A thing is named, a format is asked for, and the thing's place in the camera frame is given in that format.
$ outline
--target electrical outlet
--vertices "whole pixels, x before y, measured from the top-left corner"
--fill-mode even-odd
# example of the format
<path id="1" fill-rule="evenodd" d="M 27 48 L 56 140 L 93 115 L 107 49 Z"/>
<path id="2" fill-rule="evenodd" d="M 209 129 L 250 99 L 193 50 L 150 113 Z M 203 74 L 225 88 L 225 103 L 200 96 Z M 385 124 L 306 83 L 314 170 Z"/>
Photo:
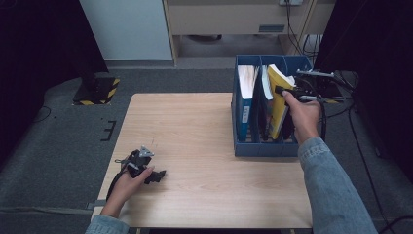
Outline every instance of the electrical outlet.
<path id="1" fill-rule="evenodd" d="M 290 6 L 299 6 L 303 4 L 303 0 L 280 0 L 280 5 L 285 6 L 286 2 L 288 2 Z"/>

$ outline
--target hand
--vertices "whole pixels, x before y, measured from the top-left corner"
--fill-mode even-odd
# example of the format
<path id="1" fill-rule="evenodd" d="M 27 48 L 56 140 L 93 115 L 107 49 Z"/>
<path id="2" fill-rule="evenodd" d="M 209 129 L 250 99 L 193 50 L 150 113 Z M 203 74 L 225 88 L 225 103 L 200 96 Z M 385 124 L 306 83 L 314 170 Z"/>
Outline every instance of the hand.
<path id="1" fill-rule="evenodd" d="M 319 103 L 310 101 L 299 102 L 290 92 L 283 91 L 282 95 L 290 107 L 290 114 L 295 126 L 295 137 L 301 145 L 311 137 L 318 137 L 317 123 L 321 114 Z"/>
<path id="2" fill-rule="evenodd" d="M 152 174 L 153 169 L 153 167 L 149 167 L 135 178 L 132 178 L 129 172 L 125 171 L 115 183 L 112 194 L 109 200 L 106 201 L 106 205 L 100 214 L 118 218 L 125 202 L 139 189 L 145 179 Z"/>

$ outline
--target person's right hand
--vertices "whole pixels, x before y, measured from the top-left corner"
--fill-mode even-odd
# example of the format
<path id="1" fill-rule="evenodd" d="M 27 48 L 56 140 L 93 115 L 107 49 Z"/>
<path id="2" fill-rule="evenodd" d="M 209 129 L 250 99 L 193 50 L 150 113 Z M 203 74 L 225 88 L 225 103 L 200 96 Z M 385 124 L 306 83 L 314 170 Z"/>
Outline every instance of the person's right hand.
<path id="1" fill-rule="evenodd" d="M 321 114 L 319 103 L 314 100 L 301 103 L 288 91 L 283 91 L 282 95 L 290 107 L 289 113 L 294 122 L 298 144 L 301 145 L 311 137 L 318 137 L 317 123 Z"/>

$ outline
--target gray carpet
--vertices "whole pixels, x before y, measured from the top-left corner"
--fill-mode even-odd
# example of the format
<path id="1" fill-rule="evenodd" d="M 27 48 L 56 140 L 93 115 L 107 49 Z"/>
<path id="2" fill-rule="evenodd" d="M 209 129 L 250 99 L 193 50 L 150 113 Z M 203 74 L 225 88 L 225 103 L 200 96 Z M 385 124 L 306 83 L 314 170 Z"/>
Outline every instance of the gray carpet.
<path id="1" fill-rule="evenodd" d="M 110 104 L 76 106 L 80 79 L 49 89 L 45 106 L 0 174 L 0 207 L 65 208 L 73 214 L 14 211 L 0 214 L 0 233 L 83 233 L 91 215 L 85 206 L 99 192 L 116 139 L 136 93 L 232 92 L 233 69 L 111 70 L 121 79 Z M 327 115 L 346 108 L 327 105 Z M 353 122 L 384 213 L 389 220 L 413 215 L 413 184 L 392 160 L 377 158 L 368 131 L 357 114 Z M 116 121 L 110 140 L 105 129 Z M 326 142 L 349 174 L 376 227 L 385 223 L 350 129 L 347 112 L 327 122 Z M 409 233 L 412 221 L 394 227 Z M 310 233 L 297 230 L 296 233 Z"/>

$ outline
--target binder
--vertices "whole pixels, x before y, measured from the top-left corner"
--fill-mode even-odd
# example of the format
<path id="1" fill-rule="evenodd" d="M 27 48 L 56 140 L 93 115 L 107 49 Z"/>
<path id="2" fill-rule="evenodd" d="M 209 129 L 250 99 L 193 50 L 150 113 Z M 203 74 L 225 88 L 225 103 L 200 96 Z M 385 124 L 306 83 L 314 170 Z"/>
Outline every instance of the binder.
<path id="1" fill-rule="evenodd" d="M 271 138 L 277 139 L 282 130 L 282 124 L 287 116 L 289 107 L 285 102 L 285 99 L 276 93 L 276 86 L 281 86 L 285 89 L 292 90 L 295 87 L 295 80 L 292 76 L 286 77 L 282 74 L 274 64 L 268 66 L 268 77 L 271 84 L 271 92 L 273 93 L 273 118 L 270 122 L 270 135 Z"/>
<path id="2" fill-rule="evenodd" d="M 238 65 L 237 96 L 237 135 L 239 141 L 246 141 L 246 134 L 252 112 L 255 80 L 258 76 L 258 67 L 253 65 Z"/>
<path id="3" fill-rule="evenodd" d="M 270 133 L 270 123 L 273 116 L 273 94 L 271 92 L 270 79 L 268 78 L 267 66 L 261 67 L 261 79 L 257 83 L 259 88 L 258 104 L 258 126 L 261 138 L 267 141 Z"/>

